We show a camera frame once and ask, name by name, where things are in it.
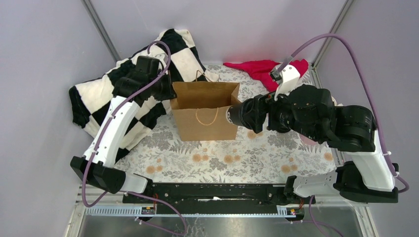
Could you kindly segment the black paper coffee cup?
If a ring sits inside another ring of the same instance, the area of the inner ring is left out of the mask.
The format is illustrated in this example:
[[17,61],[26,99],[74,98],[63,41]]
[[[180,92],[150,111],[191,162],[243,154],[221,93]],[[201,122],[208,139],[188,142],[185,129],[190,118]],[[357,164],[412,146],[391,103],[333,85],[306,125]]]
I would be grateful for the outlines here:
[[237,126],[243,126],[241,119],[241,105],[232,105],[227,109],[226,118],[229,123]]

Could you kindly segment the brown paper bag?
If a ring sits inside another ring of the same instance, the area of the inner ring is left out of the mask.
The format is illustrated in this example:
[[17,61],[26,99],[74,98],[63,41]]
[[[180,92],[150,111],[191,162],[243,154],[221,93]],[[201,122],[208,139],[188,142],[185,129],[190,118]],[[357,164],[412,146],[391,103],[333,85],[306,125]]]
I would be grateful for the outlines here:
[[181,141],[235,140],[238,127],[226,118],[240,103],[237,82],[173,82],[177,97],[170,100]]

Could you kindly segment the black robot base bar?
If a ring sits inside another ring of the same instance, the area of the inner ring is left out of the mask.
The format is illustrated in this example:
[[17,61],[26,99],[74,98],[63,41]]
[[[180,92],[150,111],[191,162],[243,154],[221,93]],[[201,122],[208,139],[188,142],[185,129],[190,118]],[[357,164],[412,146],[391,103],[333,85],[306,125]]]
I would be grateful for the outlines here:
[[154,183],[141,196],[127,194],[123,203],[143,204],[145,214],[183,216],[278,216],[302,219],[309,197],[284,184]]

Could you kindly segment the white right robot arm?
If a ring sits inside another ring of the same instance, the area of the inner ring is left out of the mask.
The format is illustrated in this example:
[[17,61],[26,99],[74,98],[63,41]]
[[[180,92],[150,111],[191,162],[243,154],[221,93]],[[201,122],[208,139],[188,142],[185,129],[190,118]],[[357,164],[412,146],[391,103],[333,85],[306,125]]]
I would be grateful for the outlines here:
[[366,107],[336,106],[327,89],[305,84],[287,95],[272,92],[233,105],[226,118],[255,133],[260,133],[266,122],[270,131],[294,131],[350,157],[326,174],[288,177],[280,195],[287,202],[316,195],[339,195],[363,203],[398,202],[394,178],[398,165],[386,162],[374,115]]

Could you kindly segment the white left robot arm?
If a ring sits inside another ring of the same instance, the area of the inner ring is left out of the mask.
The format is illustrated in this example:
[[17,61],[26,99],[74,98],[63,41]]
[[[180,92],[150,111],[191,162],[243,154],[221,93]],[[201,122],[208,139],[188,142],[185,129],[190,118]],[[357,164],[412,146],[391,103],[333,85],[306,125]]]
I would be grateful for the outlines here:
[[150,181],[137,174],[129,174],[112,166],[130,122],[139,111],[139,102],[148,96],[163,94],[166,99],[174,98],[168,72],[171,57],[163,63],[161,59],[139,56],[136,64],[130,60],[111,70],[117,79],[109,110],[92,144],[82,157],[73,157],[72,169],[82,179],[82,192],[86,185],[102,189],[105,193],[127,192],[142,203],[153,198]]

